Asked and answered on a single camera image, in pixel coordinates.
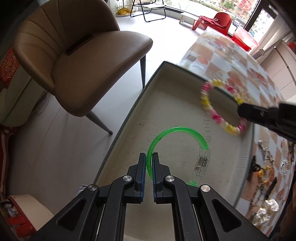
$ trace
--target white cabinet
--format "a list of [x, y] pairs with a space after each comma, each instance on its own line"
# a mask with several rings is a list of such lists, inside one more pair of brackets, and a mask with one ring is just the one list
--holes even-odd
[[280, 89], [285, 100], [288, 100], [296, 95], [296, 55], [284, 41], [278, 44], [277, 50], [274, 49], [261, 66]]

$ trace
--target metal screw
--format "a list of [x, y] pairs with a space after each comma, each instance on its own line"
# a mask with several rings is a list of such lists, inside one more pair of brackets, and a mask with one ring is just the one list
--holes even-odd
[[168, 182], [172, 182], [175, 180], [175, 178], [173, 176], [166, 176], [165, 179], [168, 181]]
[[132, 179], [132, 177], [129, 176], [129, 175], [125, 175], [122, 179], [123, 179], [125, 182], [129, 182], [129, 181]]
[[96, 185], [94, 185], [94, 184], [88, 185], [87, 190], [89, 190], [90, 192], [95, 191], [96, 190]]
[[201, 190], [204, 192], [208, 192], [211, 188], [208, 185], [202, 185]]

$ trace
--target red pattern pillow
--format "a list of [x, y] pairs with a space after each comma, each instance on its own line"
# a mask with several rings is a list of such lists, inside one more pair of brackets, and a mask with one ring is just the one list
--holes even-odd
[[10, 49], [0, 66], [0, 81], [3, 81], [5, 88], [8, 88], [9, 83], [18, 67], [19, 62], [12, 49]]

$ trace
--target curtain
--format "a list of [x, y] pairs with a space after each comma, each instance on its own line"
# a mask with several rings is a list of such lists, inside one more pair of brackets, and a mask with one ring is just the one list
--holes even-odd
[[[274, 22], [266, 32], [266, 34], [263, 36], [263, 38], [259, 42], [259, 46], [255, 49], [253, 49], [250, 54], [253, 55], [254, 53], [257, 53], [260, 49], [266, 50], [268, 47], [273, 45], [275, 42], [277, 42], [280, 39], [283, 39], [290, 31], [290, 28], [286, 24], [286, 22], [283, 20], [283, 18], [278, 14], [275, 18]], [[257, 62], [261, 64], [271, 53], [272, 49], [265, 53], [264, 56], [261, 56], [257, 59]]]

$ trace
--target red plastic chair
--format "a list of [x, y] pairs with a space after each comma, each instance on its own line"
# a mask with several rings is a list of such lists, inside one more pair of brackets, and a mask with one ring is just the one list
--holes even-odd
[[228, 29], [231, 25], [231, 22], [232, 22], [232, 18], [229, 14], [225, 13], [225, 12], [219, 12], [215, 15], [214, 18], [217, 18], [219, 20], [219, 22], [224, 25], [225, 27], [224, 28], [220, 28], [216, 25], [213, 25], [211, 23], [202, 23], [202, 19], [199, 18], [199, 20], [196, 21], [196, 23], [194, 24], [194, 26], [192, 27], [192, 30], [195, 30], [197, 29], [198, 25], [199, 24], [202, 24], [205, 28], [210, 26], [211, 28], [219, 31], [220, 33], [223, 33], [224, 35], [227, 36], [227, 33], [228, 33]]

